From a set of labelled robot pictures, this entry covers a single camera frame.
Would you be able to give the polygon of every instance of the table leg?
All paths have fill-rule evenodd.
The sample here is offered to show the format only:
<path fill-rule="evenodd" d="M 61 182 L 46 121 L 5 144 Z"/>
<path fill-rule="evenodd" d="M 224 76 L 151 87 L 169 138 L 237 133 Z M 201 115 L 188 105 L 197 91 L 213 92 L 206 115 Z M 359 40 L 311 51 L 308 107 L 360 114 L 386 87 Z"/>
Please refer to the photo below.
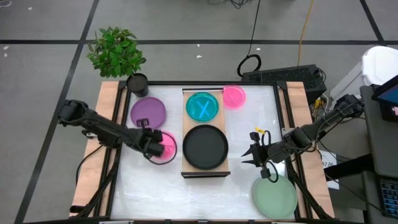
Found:
<path fill-rule="evenodd" d="M 360 156 L 356 159 L 327 167 L 323 171 L 325 171 L 325 174 L 331 179 L 335 180 L 349 175 L 360 174 L 365 170 L 374 171 L 372 154 Z"/>

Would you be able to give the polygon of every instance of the yellow cable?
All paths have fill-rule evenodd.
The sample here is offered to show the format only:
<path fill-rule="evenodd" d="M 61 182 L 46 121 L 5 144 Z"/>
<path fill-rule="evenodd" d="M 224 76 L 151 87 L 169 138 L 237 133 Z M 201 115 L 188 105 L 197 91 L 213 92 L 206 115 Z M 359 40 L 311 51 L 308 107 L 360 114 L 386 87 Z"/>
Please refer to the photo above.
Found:
<path fill-rule="evenodd" d="M 310 17 L 310 14 L 311 14 L 311 10 L 312 10 L 312 6 L 313 6 L 314 1 L 315 1 L 315 0 L 311 0 L 310 8 L 308 9 L 307 16 L 305 17 L 305 23 L 304 23 L 304 26 L 303 26 L 303 30 L 301 31 L 300 43 L 298 44 L 298 60 L 297 60 L 297 66 L 300 65 L 300 60 L 301 60 L 301 45 L 302 45 L 302 42 L 303 42 L 303 36 L 304 36 L 304 33 L 305 33 L 305 28 L 307 27 L 308 18 Z"/>

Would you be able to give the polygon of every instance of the green leaves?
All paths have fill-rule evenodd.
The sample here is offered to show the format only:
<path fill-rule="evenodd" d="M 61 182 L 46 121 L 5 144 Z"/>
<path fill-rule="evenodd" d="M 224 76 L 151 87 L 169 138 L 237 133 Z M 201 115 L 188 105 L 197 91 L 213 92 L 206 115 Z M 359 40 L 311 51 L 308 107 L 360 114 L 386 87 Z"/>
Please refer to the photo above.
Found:
<path fill-rule="evenodd" d="M 95 47 L 88 44 L 90 53 L 87 58 L 93 63 L 94 69 L 100 69 L 101 77 L 121 77 L 141 70 L 146 62 L 142 51 L 137 50 L 137 37 L 128 29 L 118 27 L 99 29 L 95 32 Z"/>

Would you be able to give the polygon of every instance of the floor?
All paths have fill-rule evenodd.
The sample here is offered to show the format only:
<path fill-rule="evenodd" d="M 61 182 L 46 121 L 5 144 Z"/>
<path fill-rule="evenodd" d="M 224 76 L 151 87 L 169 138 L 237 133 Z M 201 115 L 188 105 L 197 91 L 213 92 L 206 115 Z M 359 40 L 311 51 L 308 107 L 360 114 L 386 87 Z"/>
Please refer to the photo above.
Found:
<path fill-rule="evenodd" d="M 296 65 L 310 1 L 261 1 L 252 52 L 261 56 L 263 70 Z M 21 223 L 68 216 L 86 140 L 78 128 L 57 126 L 54 111 L 65 98 L 95 108 L 104 79 L 85 57 L 95 30 L 119 26 L 135 33 L 147 58 L 142 72 L 150 80 L 239 80 L 236 67 L 248 52 L 257 0 L 241 9 L 206 0 L 12 0 L 9 7 L 2 5 L 0 217 L 3 223 Z M 314 63 L 326 72 L 327 95 L 367 49 L 397 48 L 397 9 L 396 0 L 315 1 L 301 64 Z M 249 61 L 243 69 L 254 66 Z M 343 129 L 353 137 L 342 135 Z M 369 148 L 361 120 L 339 126 L 324 143 L 346 157 Z M 41 173 L 32 175 L 34 167 Z M 347 210 L 346 197 L 331 194 L 339 218 L 361 221 L 360 200 L 347 196 L 357 205 Z"/>

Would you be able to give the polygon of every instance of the potted plant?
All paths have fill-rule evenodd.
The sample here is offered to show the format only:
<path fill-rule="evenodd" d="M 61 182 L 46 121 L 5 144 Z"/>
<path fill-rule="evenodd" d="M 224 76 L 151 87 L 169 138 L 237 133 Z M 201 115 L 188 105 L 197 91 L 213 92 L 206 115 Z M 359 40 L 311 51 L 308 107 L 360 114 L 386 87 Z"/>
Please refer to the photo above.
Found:
<path fill-rule="evenodd" d="M 95 32 L 95 46 L 88 44 L 91 53 L 87 57 L 93 62 L 94 69 L 101 70 L 101 77 L 129 76 L 127 88 L 138 97 L 148 94 L 148 79 L 141 70 L 146 62 L 142 51 L 137 50 L 137 37 L 128 29 L 109 27 L 99 29 L 101 38 Z"/>

